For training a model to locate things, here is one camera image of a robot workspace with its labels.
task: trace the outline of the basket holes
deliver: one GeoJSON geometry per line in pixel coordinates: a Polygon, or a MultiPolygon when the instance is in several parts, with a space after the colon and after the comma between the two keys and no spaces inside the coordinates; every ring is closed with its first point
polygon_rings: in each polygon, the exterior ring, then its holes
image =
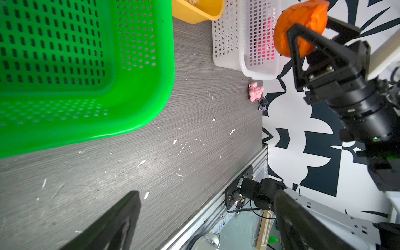
{"type": "Polygon", "coordinates": [[[4,69],[5,70],[9,70],[10,69],[10,65],[8,64],[7,61],[3,61],[3,65],[4,65],[4,69]]]}
{"type": "Polygon", "coordinates": [[[6,26],[7,26],[7,29],[9,29],[9,30],[12,29],[12,26],[11,26],[11,22],[10,22],[10,21],[6,21],[6,26]]]}
{"type": "Polygon", "coordinates": [[[17,57],[17,56],[18,56],[17,50],[16,50],[16,49],[12,49],[12,55],[13,55],[14,57],[17,57]]]}
{"type": "Polygon", "coordinates": [[[7,82],[12,82],[12,77],[11,77],[10,74],[7,74],[7,75],[6,75],[6,78],[7,78],[7,82]]]}
{"type": "Polygon", "coordinates": [[[15,43],[14,36],[13,35],[9,35],[8,37],[10,39],[10,43],[14,44],[15,43]]]}
{"type": "Polygon", "coordinates": [[[21,18],[20,11],[17,10],[17,9],[14,10],[14,15],[15,15],[16,18],[21,18]]]}

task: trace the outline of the black cable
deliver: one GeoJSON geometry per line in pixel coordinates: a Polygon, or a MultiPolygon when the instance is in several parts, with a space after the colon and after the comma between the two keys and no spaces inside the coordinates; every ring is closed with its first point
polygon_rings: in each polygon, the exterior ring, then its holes
{"type": "Polygon", "coordinates": [[[235,209],[235,210],[232,210],[232,211],[229,211],[228,208],[226,208],[226,211],[228,213],[244,212],[244,211],[255,211],[255,210],[260,210],[260,208],[242,208],[242,209],[235,209]]]}
{"type": "Polygon", "coordinates": [[[271,247],[270,244],[267,244],[267,246],[269,246],[272,250],[276,250],[275,248],[271,247]]]}
{"type": "Polygon", "coordinates": [[[257,214],[256,212],[254,212],[254,210],[252,210],[252,211],[253,211],[253,213],[254,213],[255,215],[257,215],[257,216],[259,216],[259,217],[261,217],[261,218],[268,219],[268,220],[276,219],[276,216],[275,216],[275,218],[267,218],[267,217],[264,217],[264,216],[261,216],[261,215],[257,214]]]}
{"type": "Polygon", "coordinates": [[[392,74],[390,75],[390,81],[391,81],[391,82],[396,82],[396,81],[394,80],[394,75],[397,73],[398,69],[399,69],[399,67],[396,67],[396,68],[394,68],[394,70],[392,71],[392,74]]]}

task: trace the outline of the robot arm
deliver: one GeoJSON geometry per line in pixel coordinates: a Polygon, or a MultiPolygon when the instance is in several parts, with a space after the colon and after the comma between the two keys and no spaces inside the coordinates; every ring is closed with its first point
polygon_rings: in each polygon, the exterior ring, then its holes
{"type": "MultiPolygon", "coordinates": [[[[295,87],[308,88],[307,104],[326,101],[344,126],[340,139],[359,141],[366,150],[368,172],[381,191],[400,190],[399,88],[378,78],[368,80],[370,47],[366,41],[344,45],[360,34],[360,29],[328,17],[327,28],[339,34],[329,40],[294,24],[287,32],[293,63],[295,87]],[[316,49],[308,55],[309,67],[302,69],[297,39],[316,49]]],[[[400,226],[372,223],[343,214],[310,200],[284,183],[271,178],[260,183],[251,178],[240,182],[240,194],[257,207],[276,212],[286,249],[400,249],[400,226]]]]}

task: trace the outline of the pink object in basket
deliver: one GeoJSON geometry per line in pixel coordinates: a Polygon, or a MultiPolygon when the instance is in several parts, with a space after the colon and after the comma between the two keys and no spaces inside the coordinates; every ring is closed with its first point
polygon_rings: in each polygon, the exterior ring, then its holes
{"type": "Polygon", "coordinates": [[[264,92],[264,87],[257,87],[257,85],[257,82],[249,84],[249,96],[251,102],[259,100],[262,97],[262,93],[264,92]]]}

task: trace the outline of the green object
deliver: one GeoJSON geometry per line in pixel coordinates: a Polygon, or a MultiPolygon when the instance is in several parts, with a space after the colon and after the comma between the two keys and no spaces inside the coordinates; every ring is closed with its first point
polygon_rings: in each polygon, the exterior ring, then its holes
{"type": "Polygon", "coordinates": [[[268,238],[268,243],[277,243],[278,239],[275,236],[271,236],[268,238]]]}
{"type": "Polygon", "coordinates": [[[0,158],[139,129],[174,78],[171,1],[0,0],[0,158]]]}

